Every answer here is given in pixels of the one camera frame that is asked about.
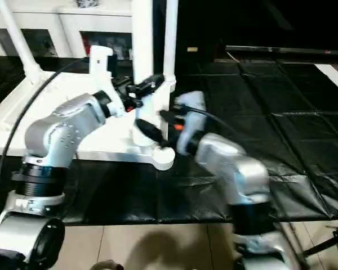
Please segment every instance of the white robotic arm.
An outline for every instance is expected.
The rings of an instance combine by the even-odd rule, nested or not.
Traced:
[[[17,188],[8,194],[0,215],[0,270],[6,265],[7,269],[54,265],[65,232],[62,221],[54,217],[63,205],[65,176],[80,142],[104,125],[106,118],[142,106],[140,99],[163,81],[163,75],[154,75],[139,85],[130,78],[112,85],[109,77],[108,85],[102,76],[102,90],[65,102],[28,128],[26,154],[12,177]]]

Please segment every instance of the white cabinet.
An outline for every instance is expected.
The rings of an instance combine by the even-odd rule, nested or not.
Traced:
[[[100,0],[92,8],[78,8],[75,0],[7,2],[34,56],[84,57],[92,44],[131,56],[131,0]],[[1,14],[0,55],[15,55]]]
[[[15,12],[14,17],[23,30],[30,49],[35,56],[48,56],[47,53],[59,57],[71,57],[69,45],[61,26],[60,16],[55,13]],[[6,24],[0,14],[0,55],[15,55]]]
[[[120,47],[117,39],[125,41],[122,46],[131,44],[131,17],[83,14],[60,14],[60,17],[73,57],[85,57],[88,46],[93,44],[108,47],[116,44],[115,47]]]

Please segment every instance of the white frame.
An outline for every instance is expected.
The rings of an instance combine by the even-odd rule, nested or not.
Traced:
[[[14,13],[15,20],[21,29],[44,29],[49,32],[58,57],[72,57],[72,52],[66,41],[66,36],[61,26],[59,14],[55,13]],[[0,14],[0,29],[7,25]],[[0,56],[6,53],[0,45]]]
[[[140,83],[145,78],[153,75],[152,1],[153,0],[133,0],[133,13],[131,19],[129,16],[123,16],[131,20],[132,23],[135,83]],[[176,84],[174,76],[176,23],[173,22],[177,19],[177,5],[178,0],[171,0],[167,5],[166,44],[164,47],[164,59],[166,59],[164,61],[165,81],[154,94],[143,98],[143,107],[120,118],[109,118],[106,121],[106,125],[85,138],[78,150],[79,155],[82,158],[91,160],[151,163],[159,170],[167,170],[173,165],[175,157],[173,149],[161,149],[158,147],[154,141],[138,131],[137,127],[134,125],[134,120],[138,117],[143,118],[160,127],[164,133],[167,132],[167,124],[161,120],[158,111],[168,109],[170,92],[174,90]],[[23,62],[23,68],[26,75],[26,78],[0,104],[1,152],[7,140],[8,129],[10,130],[12,127],[17,114],[22,110],[23,105],[30,96],[32,96],[38,86],[41,85],[52,72],[41,70],[40,66],[36,63],[27,42],[17,25],[14,15],[5,0],[0,0],[0,11],[5,18],[10,37]],[[95,27],[94,30],[100,31],[101,29]],[[82,92],[95,93],[96,91],[101,90],[95,86],[95,82],[96,78],[92,77],[90,74],[60,74],[57,79],[55,79],[55,81],[39,95],[38,100],[30,108],[27,115],[24,116],[12,141],[9,155],[24,154],[25,131],[32,122],[47,116],[61,103],[72,98],[72,96],[68,95],[78,96]],[[54,91],[56,89],[66,89],[67,91]]]

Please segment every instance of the orange light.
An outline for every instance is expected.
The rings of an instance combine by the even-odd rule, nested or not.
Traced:
[[[174,129],[176,130],[176,131],[182,131],[183,130],[183,125],[178,125],[178,124],[175,124],[174,125]]]

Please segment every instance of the black cable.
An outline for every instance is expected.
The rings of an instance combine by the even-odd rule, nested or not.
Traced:
[[[222,119],[220,119],[218,116],[215,116],[214,114],[211,114],[210,112],[204,111],[204,110],[200,110],[200,109],[196,109],[193,107],[189,107],[187,105],[182,105],[182,108],[184,110],[188,110],[188,111],[193,111],[195,113],[199,113],[199,114],[203,114],[211,119],[213,119],[214,121],[218,122],[219,124],[221,124],[223,127],[225,127],[226,129],[228,129],[230,132],[236,134],[237,131],[232,128],[230,125],[228,125],[226,122],[224,122]]]
[[[26,114],[26,112],[29,110],[29,108],[31,107],[31,105],[33,104],[33,102],[36,100],[36,98],[41,94],[41,92],[45,89],[45,87],[51,83],[52,80],[54,80],[60,73],[62,73],[64,70],[66,70],[67,68],[71,67],[72,65],[76,64],[77,62],[81,62],[84,61],[86,58],[80,58],[77,59],[69,64],[67,64],[66,66],[63,66],[62,68],[60,68],[58,71],[56,71],[54,74],[52,74],[34,93],[34,95],[30,98],[30,100],[28,101],[28,103],[25,105],[25,107],[23,108],[23,110],[21,111],[21,113],[19,114],[19,116],[17,117],[14,126],[11,129],[11,132],[9,134],[9,137],[6,141],[5,147],[2,151],[2,155],[0,157],[0,179],[1,179],[1,174],[2,174],[2,168],[3,168],[3,164],[5,161],[5,157],[7,155],[7,151],[9,149],[10,143],[15,135],[15,132],[21,122],[21,120],[23,119],[24,115]]]

